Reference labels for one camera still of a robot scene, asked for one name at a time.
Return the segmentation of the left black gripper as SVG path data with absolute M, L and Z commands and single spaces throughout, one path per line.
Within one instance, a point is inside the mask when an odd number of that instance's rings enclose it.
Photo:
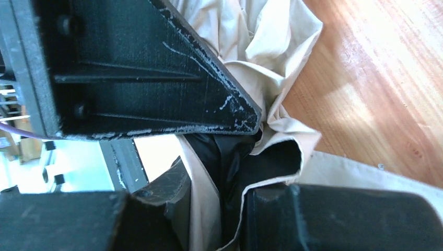
M 6 54 L 7 72 L 15 78 L 34 133 L 61 139 L 40 23 L 33 1 L 1 1 L 1 51 Z

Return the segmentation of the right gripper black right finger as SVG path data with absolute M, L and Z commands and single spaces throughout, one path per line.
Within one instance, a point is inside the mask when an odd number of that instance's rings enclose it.
M 442 250 L 442 223 L 405 192 L 275 184 L 246 196 L 241 250 Z

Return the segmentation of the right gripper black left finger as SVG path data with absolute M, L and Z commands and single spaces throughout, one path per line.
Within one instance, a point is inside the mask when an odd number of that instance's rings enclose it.
M 124 192 L 1 195 L 1 250 L 182 250 L 160 207 Z

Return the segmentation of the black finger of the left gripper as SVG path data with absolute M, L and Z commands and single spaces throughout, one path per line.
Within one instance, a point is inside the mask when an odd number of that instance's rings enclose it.
M 261 109 L 168 1 L 32 1 L 45 132 L 253 135 Z
M 155 249 L 189 249 L 191 181 L 180 157 L 133 195 L 148 205 Z

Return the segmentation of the black and beige folding umbrella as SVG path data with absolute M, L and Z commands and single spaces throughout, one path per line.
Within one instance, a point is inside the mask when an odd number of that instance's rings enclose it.
M 275 184 L 413 193 L 442 223 L 442 1 L 173 1 L 260 106 L 254 136 L 179 136 L 190 250 L 241 250 Z

